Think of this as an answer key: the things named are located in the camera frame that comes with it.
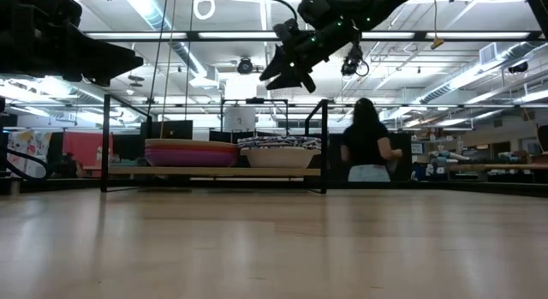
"robotic arm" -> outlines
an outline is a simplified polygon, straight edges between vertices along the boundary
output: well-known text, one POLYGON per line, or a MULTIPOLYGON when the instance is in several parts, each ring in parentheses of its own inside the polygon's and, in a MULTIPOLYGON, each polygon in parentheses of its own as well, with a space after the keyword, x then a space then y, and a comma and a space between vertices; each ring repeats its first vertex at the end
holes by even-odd
POLYGON ((88 38, 78 30, 74 0, 0 0, 0 74, 110 80, 143 64, 134 51, 88 38))
MULTIPOLYGON (((390 16, 401 4, 408 0, 302 0, 298 12, 302 19, 316 30, 302 32, 297 22, 290 19, 274 26, 282 45, 276 46, 272 62, 260 76, 262 81, 277 75, 268 90, 305 86, 308 92, 316 89, 310 77, 312 67, 321 61, 329 61, 329 56, 346 44, 354 47, 345 60, 348 67, 356 66, 361 57, 359 41, 361 32, 370 31, 390 16)), ((528 0, 545 36, 548 34, 548 0, 528 0)))

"black shirt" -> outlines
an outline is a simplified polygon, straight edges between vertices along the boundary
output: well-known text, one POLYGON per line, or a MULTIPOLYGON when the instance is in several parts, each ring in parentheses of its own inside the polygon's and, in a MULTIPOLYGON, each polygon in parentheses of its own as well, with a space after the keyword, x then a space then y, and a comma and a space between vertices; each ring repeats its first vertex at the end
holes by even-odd
POLYGON ((352 125, 342 135, 342 144, 348 148, 352 165, 385 165, 380 156, 377 141, 388 137, 388 130, 382 123, 361 127, 352 125))

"fluorescent light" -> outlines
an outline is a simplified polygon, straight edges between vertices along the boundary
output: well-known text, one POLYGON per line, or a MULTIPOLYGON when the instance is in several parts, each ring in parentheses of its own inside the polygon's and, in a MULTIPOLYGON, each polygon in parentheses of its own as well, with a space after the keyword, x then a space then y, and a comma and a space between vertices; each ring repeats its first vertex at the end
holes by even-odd
POLYGON ((459 107, 459 105, 428 105, 428 107, 449 109, 449 108, 457 108, 459 107))
POLYGON ((479 95, 479 96, 477 96, 477 97, 475 97, 475 98, 473 98, 473 99, 470 99, 470 100, 464 102, 464 104, 474 104, 474 103, 478 103, 478 102, 481 102, 481 101, 485 101, 485 100, 487 100, 487 99, 489 99, 489 98, 491 98, 491 97, 493 97, 493 96, 495 96, 495 95, 497 95, 497 94, 496 94, 496 93, 493 93, 493 92, 491 92, 491 93, 484 93, 484 94, 482 94, 482 95, 479 95))
MULTIPOLYGON (((529 35, 527 32, 513 33, 438 33, 440 39, 524 39, 529 35)), ((435 33, 427 33, 427 39, 434 39, 435 33)))
POLYGON ((548 105, 547 104, 539 104, 539 105, 528 105, 528 104, 525 104, 525 105, 521 105, 522 108, 546 108, 548 109, 548 105))
POLYGON ((447 119, 447 120, 444 120, 440 123, 436 123, 436 126, 448 127, 448 126, 456 125, 456 124, 459 124, 459 123, 464 123, 467 120, 468 120, 468 118, 447 119))
POLYGON ((201 39, 277 39, 273 32, 198 33, 201 39))
POLYGON ((483 115, 479 115, 479 116, 476 116, 474 117, 474 120, 480 120, 480 119, 485 119, 485 118, 488 118, 488 117, 491 117, 493 115, 497 115, 499 113, 501 113, 502 110, 498 110, 498 111, 490 111, 488 113, 485 113, 483 115))
POLYGON ((87 37, 100 40, 118 40, 118 39, 186 39, 186 33, 88 33, 87 37))
POLYGON ((537 93, 529 93, 528 95, 524 95, 521 98, 515 99, 513 102, 515 104, 527 103, 527 102, 533 102, 535 100, 544 99, 544 98, 548 98, 548 90, 544 90, 537 93))
POLYGON ((19 108, 19 107, 14 107, 14 106, 10 106, 10 108, 12 110, 23 111, 23 112, 33 114, 33 115, 36 115, 36 116, 42 116, 42 117, 49 117, 50 116, 50 114, 46 113, 45 111, 36 109, 34 107, 29 107, 29 106, 25 107, 24 109, 19 108))
POLYGON ((453 132, 457 132, 457 131, 474 131, 474 129, 472 129, 472 128, 444 128, 444 131, 453 131, 453 132))
POLYGON ((7 81, 4 82, 3 86, 0 86, 0 96, 13 99, 13 101, 9 101, 9 103, 14 103, 15 101, 56 103, 56 101, 49 99, 47 96, 31 93, 27 90, 13 86, 7 81))
POLYGON ((394 111, 392 113, 392 115, 390 115, 388 117, 388 119, 397 119, 397 118, 409 113, 412 110, 413 110, 412 107, 400 107, 397 111, 394 111))
POLYGON ((420 119, 415 119, 415 120, 412 120, 412 121, 406 123, 405 126, 406 127, 414 127, 414 126, 419 125, 421 123, 422 123, 422 121, 420 119))
POLYGON ((205 77, 194 77, 188 82, 194 88, 219 88, 219 82, 205 77))
POLYGON ((496 108, 496 109, 501 109, 501 108, 512 108, 514 107, 513 105, 466 105, 466 108, 496 108))
POLYGON ((414 33, 400 32, 365 32, 361 33, 362 39, 412 39, 414 33))

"shelf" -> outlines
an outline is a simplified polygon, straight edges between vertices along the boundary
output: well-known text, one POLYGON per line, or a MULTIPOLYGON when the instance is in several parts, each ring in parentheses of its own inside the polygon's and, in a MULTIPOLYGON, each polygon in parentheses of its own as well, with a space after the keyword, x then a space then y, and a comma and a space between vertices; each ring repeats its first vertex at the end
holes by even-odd
POLYGON ((320 176, 320 169, 112 166, 111 175, 320 176))
POLYGON ((447 167, 448 171, 548 170, 548 164, 464 164, 447 167))

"pink bowl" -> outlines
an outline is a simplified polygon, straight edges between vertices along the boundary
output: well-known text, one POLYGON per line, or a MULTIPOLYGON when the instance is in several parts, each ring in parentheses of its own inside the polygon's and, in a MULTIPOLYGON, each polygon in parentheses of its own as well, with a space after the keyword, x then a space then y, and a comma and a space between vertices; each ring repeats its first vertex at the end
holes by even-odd
POLYGON ((152 166, 230 167, 236 162, 237 154, 200 150, 146 149, 145 158, 152 166))

